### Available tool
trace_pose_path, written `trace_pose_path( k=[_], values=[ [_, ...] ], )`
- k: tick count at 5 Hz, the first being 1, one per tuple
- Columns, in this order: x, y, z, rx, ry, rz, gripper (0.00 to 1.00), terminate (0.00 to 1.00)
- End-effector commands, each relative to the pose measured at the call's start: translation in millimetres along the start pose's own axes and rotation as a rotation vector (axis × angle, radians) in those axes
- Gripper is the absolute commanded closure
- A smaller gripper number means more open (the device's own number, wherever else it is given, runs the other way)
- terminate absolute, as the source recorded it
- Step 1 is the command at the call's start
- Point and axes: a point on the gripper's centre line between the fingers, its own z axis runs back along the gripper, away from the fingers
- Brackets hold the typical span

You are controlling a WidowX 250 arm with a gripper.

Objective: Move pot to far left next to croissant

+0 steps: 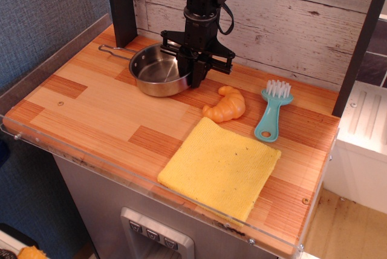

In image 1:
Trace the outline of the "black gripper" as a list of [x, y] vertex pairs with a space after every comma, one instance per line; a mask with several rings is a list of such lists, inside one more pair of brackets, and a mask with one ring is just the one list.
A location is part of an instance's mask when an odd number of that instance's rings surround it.
[[207, 16], [185, 10], [184, 17], [184, 31], [161, 32], [161, 50], [177, 59], [179, 76], [192, 72], [191, 88], [199, 88], [211, 69], [231, 73], [235, 53], [219, 42], [218, 33], [229, 34], [233, 25], [226, 31], [221, 29], [219, 10]]

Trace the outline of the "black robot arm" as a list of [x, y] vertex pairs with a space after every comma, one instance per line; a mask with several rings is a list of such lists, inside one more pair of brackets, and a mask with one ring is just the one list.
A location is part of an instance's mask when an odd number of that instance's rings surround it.
[[217, 34], [228, 35], [234, 27], [227, 0], [186, 0], [184, 31], [162, 31], [161, 50], [176, 57], [180, 76], [198, 88], [209, 70], [229, 74], [235, 53], [222, 45]]

